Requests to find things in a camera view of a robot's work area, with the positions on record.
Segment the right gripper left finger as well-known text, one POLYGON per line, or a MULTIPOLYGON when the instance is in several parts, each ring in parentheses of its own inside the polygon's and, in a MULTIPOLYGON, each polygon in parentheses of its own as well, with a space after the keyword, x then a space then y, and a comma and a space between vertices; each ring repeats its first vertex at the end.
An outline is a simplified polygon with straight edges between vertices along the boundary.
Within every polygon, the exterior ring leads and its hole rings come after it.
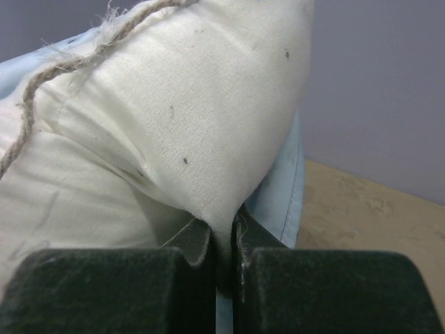
POLYGON ((2 333, 212 333, 214 247, 192 220, 160 248, 48 249, 17 268, 2 333))

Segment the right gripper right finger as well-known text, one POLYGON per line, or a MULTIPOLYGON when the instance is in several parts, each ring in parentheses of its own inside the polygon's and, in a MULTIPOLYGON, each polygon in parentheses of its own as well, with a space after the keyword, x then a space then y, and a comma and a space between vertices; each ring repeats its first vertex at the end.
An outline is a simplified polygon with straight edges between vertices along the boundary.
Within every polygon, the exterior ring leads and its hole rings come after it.
POLYGON ((246 207, 232 226, 235 333, 443 333, 406 256, 286 247, 246 207))

